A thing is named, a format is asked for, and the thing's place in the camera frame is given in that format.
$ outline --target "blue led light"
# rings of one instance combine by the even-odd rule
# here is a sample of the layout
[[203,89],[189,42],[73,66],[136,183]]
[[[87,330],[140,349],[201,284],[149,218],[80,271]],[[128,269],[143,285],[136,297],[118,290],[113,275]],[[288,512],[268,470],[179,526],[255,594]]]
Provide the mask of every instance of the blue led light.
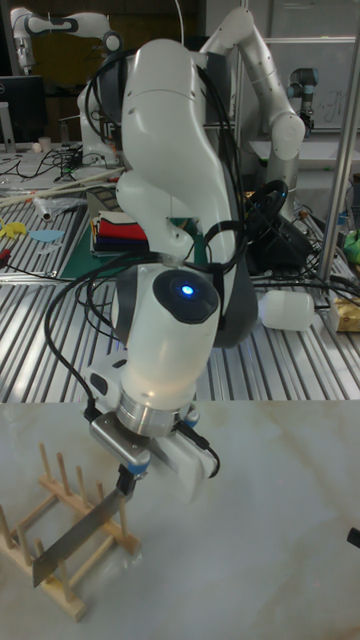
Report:
[[192,296],[194,293],[194,289],[192,287],[190,287],[188,284],[185,284],[183,287],[181,287],[181,291],[186,295],[186,296]]

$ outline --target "computer monitor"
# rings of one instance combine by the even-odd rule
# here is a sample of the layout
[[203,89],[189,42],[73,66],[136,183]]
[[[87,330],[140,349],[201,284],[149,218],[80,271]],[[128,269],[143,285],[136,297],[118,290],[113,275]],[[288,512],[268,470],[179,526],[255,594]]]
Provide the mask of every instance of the computer monitor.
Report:
[[47,113],[41,76],[0,76],[0,102],[9,103],[15,142],[35,142],[44,134]]

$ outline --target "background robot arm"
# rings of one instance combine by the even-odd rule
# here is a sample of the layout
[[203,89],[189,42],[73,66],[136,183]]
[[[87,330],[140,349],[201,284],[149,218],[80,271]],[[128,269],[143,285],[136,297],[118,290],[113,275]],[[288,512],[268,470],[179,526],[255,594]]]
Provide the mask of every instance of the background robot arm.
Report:
[[240,50],[245,69],[269,126],[271,153],[266,179],[268,182],[282,180],[287,184],[289,194],[281,213],[292,219],[299,149],[305,134],[304,123],[289,103],[274,60],[254,24],[251,13],[241,7],[226,16],[201,52],[227,56],[234,47]]
[[[20,7],[11,11],[11,24],[19,64],[25,75],[31,74],[32,67],[36,64],[31,45],[32,37],[57,31],[79,38],[99,38],[108,55],[121,51],[123,47],[121,36],[110,29],[108,18],[100,13],[76,13],[65,18],[51,18],[49,15],[47,18],[42,18]],[[87,157],[88,164],[114,165],[117,161],[113,149],[94,132],[98,122],[91,114],[97,112],[98,104],[93,91],[90,92],[89,97],[89,118],[93,127],[85,113],[86,92],[87,87],[78,97],[83,155]]]
[[99,38],[107,53],[115,53],[122,48],[122,39],[110,29],[109,20],[100,13],[75,13],[65,18],[47,18],[32,13],[25,7],[11,11],[11,25],[20,67],[25,75],[31,73],[36,64],[31,38],[62,31],[79,38]]

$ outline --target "green cutting mat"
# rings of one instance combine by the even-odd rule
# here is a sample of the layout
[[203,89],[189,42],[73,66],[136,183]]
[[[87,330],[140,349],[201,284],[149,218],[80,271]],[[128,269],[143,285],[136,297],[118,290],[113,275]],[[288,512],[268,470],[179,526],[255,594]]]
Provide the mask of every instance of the green cutting mat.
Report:
[[[96,269],[97,267],[101,267],[103,264],[106,264],[110,260],[113,260],[113,256],[107,256],[104,258],[99,258],[94,256],[90,252],[90,237],[91,237],[91,229],[88,227],[81,238],[80,242],[76,245],[74,251],[72,252],[64,271],[61,274],[62,278],[79,278],[83,276],[88,271],[92,269]],[[206,264],[206,253],[204,247],[204,238],[202,235],[192,235],[195,241],[195,263],[196,264]],[[114,269],[113,272],[109,271],[107,275],[111,275],[112,273],[117,273],[118,269]]]
[[72,252],[66,267],[61,274],[62,278],[79,278],[80,276],[83,276],[84,273],[87,273],[92,269],[97,269],[97,267],[101,267],[101,265],[106,264],[113,259],[113,257],[98,258],[97,256],[94,256],[90,252],[90,237],[91,229],[88,227],[80,242]]

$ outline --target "wooden stick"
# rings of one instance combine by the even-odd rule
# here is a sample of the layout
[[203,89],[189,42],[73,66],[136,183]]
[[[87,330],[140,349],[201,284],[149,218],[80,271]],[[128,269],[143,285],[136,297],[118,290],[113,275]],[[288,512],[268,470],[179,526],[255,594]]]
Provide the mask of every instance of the wooden stick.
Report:
[[1,504],[0,504],[0,531],[4,536],[7,548],[12,549],[15,546],[15,543],[11,538],[8,523],[6,522],[5,513]]
[[100,480],[96,481],[96,488],[99,496],[99,502],[102,502],[105,498],[105,495],[104,495],[104,487],[102,482],[100,482]]
[[106,540],[100,545],[98,549],[84,562],[84,564],[78,569],[76,573],[74,573],[73,577],[70,578],[70,587],[73,588],[75,585],[83,579],[85,574],[90,571],[90,569],[99,562],[100,558],[106,553],[108,549],[114,544],[115,539],[112,536],[106,538]]
[[[42,556],[42,554],[44,553],[44,545],[41,542],[40,538],[35,538],[34,545],[35,545],[37,556],[38,557]],[[49,584],[51,581],[52,581],[52,576],[49,576],[44,580],[45,584]]]
[[[39,483],[42,487],[48,489],[48,491],[50,491],[51,493],[56,494],[60,502],[63,502],[68,507],[74,509],[74,511],[80,513],[83,516],[86,516],[89,513],[89,509],[94,508],[93,505],[89,503],[89,508],[85,509],[81,497],[76,493],[72,493],[71,496],[67,496],[63,485],[57,480],[54,480],[54,482],[49,482],[46,475],[43,475],[40,476]],[[113,520],[105,522],[105,524],[102,525],[101,529],[108,535],[113,536],[117,544],[123,546],[131,554],[134,554],[140,547],[140,540],[138,540],[138,538],[135,538],[132,533],[129,533],[128,538],[126,538],[120,525]]]
[[57,461],[58,461],[58,464],[59,464],[61,480],[62,480],[62,483],[64,485],[65,493],[66,493],[67,496],[70,496],[71,495],[71,490],[70,490],[69,482],[68,482],[67,475],[66,475],[64,458],[62,456],[62,453],[60,453],[60,452],[57,453],[56,457],[57,457]]
[[88,503],[88,500],[87,500],[87,497],[86,497],[84,477],[83,477],[82,469],[81,469],[80,465],[76,467],[76,475],[77,475],[77,478],[78,478],[81,500],[83,501],[84,507],[87,509],[89,507],[89,503]]
[[25,531],[24,531],[24,525],[21,524],[21,522],[19,522],[17,524],[16,531],[17,531],[17,534],[18,534],[18,537],[19,537],[20,547],[21,547],[22,554],[24,556],[25,564],[28,567],[31,567],[32,558],[31,558],[29,547],[28,547],[28,543],[27,543],[27,540],[26,540],[26,535],[25,535]]
[[[36,518],[36,516],[39,515],[39,513],[41,513],[42,511],[45,511],[45,509],[51,504],[58,502],[57,496],[55,494],[52,494],[50,496],[48,496],[47,498],[45,498],[45,500],[43,500],[42,502],[40,502],[40,504],[35,507],[35,509],[33,509],[32,511],[30,511],[30,513],[27,514],[27,516],[25,516],[25,518],[22,518],[21,520],[19,520],[19,522],[21,524],[24,525],[24,527],[26,527],[29,522],[31,522],[31,520],[34,520],[34,518]],[[15,536],[16,535],[16,527],[14,529],[11,530],[10,532],[11,536]]]
[[66,602],[71,602],[71,600],[73,599],[73,593],[70,589],[69,576],[68,576],[65,561],[59,560],[58,567],[59,567],[60,578],[61,578],[61,582],[64,590],[65,600]]
[[121,529],[122,529],[124,538],[128,538],[129,537],[129,529],[128,529],[128,526],[127,526],[127,518],[126,518],[126,498],[125,498],[125,496],[120,496],[119,509],[120,509]]
[[41,459],[43,461],[46,477],[49,480],[49,482],[51,482],[54,478],[51,475],[49,460],[48,460],[48,457],[46,455],[46,449],[45,449],[45,445],[44,445],[43,442],[39,442],[39,449],[40,449],[40,455],[41,455]]

